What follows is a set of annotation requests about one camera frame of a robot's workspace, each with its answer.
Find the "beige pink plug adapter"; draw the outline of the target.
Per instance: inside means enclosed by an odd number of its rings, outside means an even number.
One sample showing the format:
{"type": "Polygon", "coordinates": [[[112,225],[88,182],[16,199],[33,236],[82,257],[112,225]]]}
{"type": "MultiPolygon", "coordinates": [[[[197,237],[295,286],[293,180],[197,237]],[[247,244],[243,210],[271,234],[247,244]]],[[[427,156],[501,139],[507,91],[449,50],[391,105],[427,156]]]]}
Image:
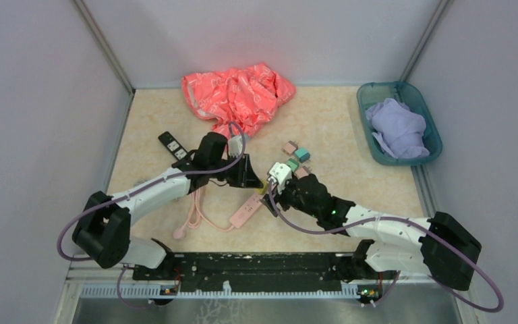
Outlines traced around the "beige pink plug adapter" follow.
{"type": "Polygon", "coordinates": [[[298,167],[294,171],[294,175],[296,176],[297,179],[301,179],[301,178],[304,178],[306,176],[309,176],[311,173],[312,173],[311,169],[309,167],[306,167],[306,166],[298,167]]]}

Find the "pink power strip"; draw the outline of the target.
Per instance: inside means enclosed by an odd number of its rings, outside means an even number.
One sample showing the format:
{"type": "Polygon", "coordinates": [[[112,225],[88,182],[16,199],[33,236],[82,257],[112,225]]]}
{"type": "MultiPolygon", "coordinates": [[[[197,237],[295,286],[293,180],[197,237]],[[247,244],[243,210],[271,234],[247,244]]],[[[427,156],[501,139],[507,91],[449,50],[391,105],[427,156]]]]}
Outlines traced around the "pink power strip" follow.
{"type": "Polygon", "coordinates": [[[238,210],[230,217],[229,222],[234,228],[241,228],[252,215],[254,215],[262,206],[262,195],[257,192],[253,193],[247,201],[238,208],[238,210]]]}

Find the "green plug adapter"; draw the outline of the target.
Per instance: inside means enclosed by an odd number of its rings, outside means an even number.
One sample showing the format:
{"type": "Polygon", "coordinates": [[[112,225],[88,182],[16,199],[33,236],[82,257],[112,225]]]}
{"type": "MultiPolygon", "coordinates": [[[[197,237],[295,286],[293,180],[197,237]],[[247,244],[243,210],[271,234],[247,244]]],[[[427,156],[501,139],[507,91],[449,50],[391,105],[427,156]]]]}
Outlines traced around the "green plug adapter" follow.
{"type": "Polygon", "coordinates": [[[292,172],[295,172],[299,168],[299,166],[300,166],[299,161],[297,161],[297,160],[295,160],[293,158],[290,158],[290,159],[286,160],[285,164],[287,166],[289,166],[289,168],[291,169],[292,172]]]}

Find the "teal plug adapter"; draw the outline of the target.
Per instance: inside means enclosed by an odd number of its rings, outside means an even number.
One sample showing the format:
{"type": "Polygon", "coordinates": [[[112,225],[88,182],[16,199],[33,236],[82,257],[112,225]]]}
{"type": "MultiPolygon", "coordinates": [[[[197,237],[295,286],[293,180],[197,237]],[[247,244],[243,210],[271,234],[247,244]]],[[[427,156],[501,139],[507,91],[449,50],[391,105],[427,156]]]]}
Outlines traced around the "teal plug adapter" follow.
{"type": "Polygon", "coordinates": [[[305,163],[311,157],[310,152],[304,147],[299,147],[293,154],[300,163],[305,163]]]}

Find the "yellow plug adapter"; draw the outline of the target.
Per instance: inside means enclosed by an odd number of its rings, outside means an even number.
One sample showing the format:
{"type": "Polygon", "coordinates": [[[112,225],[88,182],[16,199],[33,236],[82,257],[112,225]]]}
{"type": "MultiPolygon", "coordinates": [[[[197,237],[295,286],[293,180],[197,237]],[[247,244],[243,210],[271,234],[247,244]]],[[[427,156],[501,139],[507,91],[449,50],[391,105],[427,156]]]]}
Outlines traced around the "yellow plug adapter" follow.
{"type": "Polygon", "coordinates": [[[265,180],[262,180],[262,187],[257,189],[258,194],[265,194],[268,190],[268,182],[265,180]]]}

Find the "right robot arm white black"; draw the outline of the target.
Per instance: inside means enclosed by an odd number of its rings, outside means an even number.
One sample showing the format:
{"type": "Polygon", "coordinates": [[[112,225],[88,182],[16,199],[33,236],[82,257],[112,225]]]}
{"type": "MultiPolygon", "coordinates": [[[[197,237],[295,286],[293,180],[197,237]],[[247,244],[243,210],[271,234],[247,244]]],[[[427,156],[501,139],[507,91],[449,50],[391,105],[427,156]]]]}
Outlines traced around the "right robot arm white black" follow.
{"type": "Polygon", "coordinates": [[[333,196],[313,174],[285,180],[270,176],[266,187],[263,200],[275,217],[295,209],[315,218],[319,227],[305,229],[282,218],[297,231],[359,238],[353,270],[361,278],[405,271],[429,275],[454,290],[470,287],[482,245],[448,213],[422,218],[381,213],[333,196]]]}

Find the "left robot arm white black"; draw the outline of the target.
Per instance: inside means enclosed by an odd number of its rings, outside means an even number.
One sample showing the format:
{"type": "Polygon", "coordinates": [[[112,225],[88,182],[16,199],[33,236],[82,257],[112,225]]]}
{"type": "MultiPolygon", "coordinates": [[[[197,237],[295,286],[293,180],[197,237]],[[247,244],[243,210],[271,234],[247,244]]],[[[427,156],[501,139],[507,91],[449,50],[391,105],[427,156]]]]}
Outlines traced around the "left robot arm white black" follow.
{"type": "Polygon", "coordinates": [[[248,135],[227,138],[209,132],[197,149],[187,151],[168,133],[160,142],[176,161],[161,175],[132,189],[108,195],[92,194],[71,235],[73,243],[86,253],[86,260],[108,269],[118,264],[146,267],[159,279],[171,277],[175,261],[170,250],[155,239],[131,235],[132,226],[165,204],[188,196],[218,180],[234,188],[262,188],[246,153],[248,135]]]}

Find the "black power strip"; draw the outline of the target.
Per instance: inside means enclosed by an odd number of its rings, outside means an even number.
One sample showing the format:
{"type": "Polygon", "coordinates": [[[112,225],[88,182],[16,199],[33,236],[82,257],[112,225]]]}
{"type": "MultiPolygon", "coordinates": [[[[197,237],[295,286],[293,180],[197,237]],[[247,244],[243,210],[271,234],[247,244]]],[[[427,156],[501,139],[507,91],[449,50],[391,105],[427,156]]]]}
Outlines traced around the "black power strip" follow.
{"type": "Polygon", "coordinates": [[[189,151],[170,132],[163,132],[157,138],[176,161],[190,161],[189,151]]]}

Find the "pink crumpled cloth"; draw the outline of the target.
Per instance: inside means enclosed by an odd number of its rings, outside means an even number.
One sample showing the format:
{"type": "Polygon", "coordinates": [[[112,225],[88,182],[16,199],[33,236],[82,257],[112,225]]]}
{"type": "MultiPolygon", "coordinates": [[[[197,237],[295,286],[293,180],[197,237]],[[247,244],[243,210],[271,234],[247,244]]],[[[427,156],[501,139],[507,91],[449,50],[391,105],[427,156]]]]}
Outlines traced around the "pink crumpled cloth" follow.
{"type": "Polygon", "coordinates": [[[255,136],[297,92],[295,85],[265,63],[223,72],[196,72],[181,78],[189,110],[213,120],[212,131],[229,136],[229,122],[255,136]]]}

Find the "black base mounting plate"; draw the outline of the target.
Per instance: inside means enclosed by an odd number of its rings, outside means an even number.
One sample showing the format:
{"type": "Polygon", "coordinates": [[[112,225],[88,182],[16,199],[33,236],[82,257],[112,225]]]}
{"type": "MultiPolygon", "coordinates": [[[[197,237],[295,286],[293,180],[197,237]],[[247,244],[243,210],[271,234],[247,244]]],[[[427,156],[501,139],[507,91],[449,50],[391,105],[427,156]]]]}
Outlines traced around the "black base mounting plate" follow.
{"type": "Polygon", "coordinates": [[[394,271],[376,272],[352,252],[175,253],[155,269],[133,268],[137,281],[170,280],[180,292],[338,292],[342,284],[376,285],[394,271]]]}

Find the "lavender cloth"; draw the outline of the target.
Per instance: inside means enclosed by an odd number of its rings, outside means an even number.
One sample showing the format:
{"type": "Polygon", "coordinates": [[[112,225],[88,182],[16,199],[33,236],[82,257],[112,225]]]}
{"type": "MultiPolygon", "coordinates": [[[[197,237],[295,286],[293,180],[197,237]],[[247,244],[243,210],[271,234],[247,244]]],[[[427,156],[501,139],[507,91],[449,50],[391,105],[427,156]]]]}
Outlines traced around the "lavender cloth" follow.
{"type": "Polygon", "coordinates": [[[405,103],[387,98],[368,108],[364,116],[381,150],[394,159],[419,159],[430,155],[423,141],[425,118],[405,103]]]}

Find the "teal plastic basket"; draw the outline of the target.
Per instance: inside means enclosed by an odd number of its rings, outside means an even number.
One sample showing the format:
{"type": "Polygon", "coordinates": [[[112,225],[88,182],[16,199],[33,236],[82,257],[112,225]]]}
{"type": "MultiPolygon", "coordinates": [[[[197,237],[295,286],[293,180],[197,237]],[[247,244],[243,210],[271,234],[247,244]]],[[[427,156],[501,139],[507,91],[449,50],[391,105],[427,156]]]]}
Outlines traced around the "teal plastic basket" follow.
{"type": "Polygon", "coordinates": [[[437,159],[443,144],[421,92],[401,81],[370,82],[356,93],[372,158],[381,165],[418,166],[437,159]]]}

